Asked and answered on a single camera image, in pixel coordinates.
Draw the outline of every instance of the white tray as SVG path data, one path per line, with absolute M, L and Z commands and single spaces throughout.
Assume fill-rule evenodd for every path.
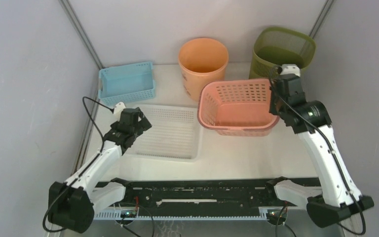
M 124 154 L 139 158 L 194 161 L 201 150 L 202 127 L 197 108 L 138 105 L 152 128 Z

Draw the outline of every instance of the white wall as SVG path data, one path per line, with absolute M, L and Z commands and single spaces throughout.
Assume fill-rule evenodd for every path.
M 0 237 L 43 236 L 72 171 L 97 68 L 56 0 L 0 0 Z
M 325 0 L 71 0 L 105 67 L 141 61 L 176 64 L 197 37 L 226 45 L 248 62 L 261 31 L 279 25 L 308 34 Z
M 336 1 L 316 43 L 308 89 L 329 110 L 351 176 L 374 199 L 366 236 L 379 236 L 379 1 Z

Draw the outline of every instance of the basket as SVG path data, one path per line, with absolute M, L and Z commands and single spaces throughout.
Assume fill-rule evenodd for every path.
M 155 97 L 152 62 L 110 67 L 99 71 L 98 98 L 107 106 Z
M 197 108 L 138 105 L 152 124 L 125 156 L 194 161 L 201 149 L 202 127 Z
M 216 81 L 201 93 L 198 120 L 207 129 L 227 136 L 266 136 L 279 117 L 269 113 L 267 79 Z
M 274 65 L 296 64 L 303 73 L 316 51 L 314 40 L 282 27 L 265 29 L 255 42 L 249 79 L 268 78 Z

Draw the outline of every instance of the green basket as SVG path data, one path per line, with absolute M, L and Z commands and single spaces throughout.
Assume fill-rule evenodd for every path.
M 316 43 L 309 36 L 282 27 L 269 27 L 255 42 L 249 79 L 268 78 L 271 67 L 282 64 L 296 64 L 303 73 L 315 51 Z

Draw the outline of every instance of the white table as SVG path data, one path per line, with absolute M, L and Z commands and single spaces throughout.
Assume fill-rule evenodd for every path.
M 229 63 L 226 80 L 247 79 L 249 63 Z M 156 81 L 154 99 L 126 104 L 174 105 L 197 107 L 184 92 L 178 65 L 154 66 Z M 96 123 L 105 134 L 114 122 L 112 113 L 99 108 Z M 292 129 L 280 122 L 266 137 L 221 136 L 204 128 L 200 156 L 194 162 L 165 161 L 122 157 L 103 176 L 135 180 L 206 180 L 285 177 L 317 177 L 309 155 Z M 93 129 L 86 160 L 101 146 L 101 138 Z

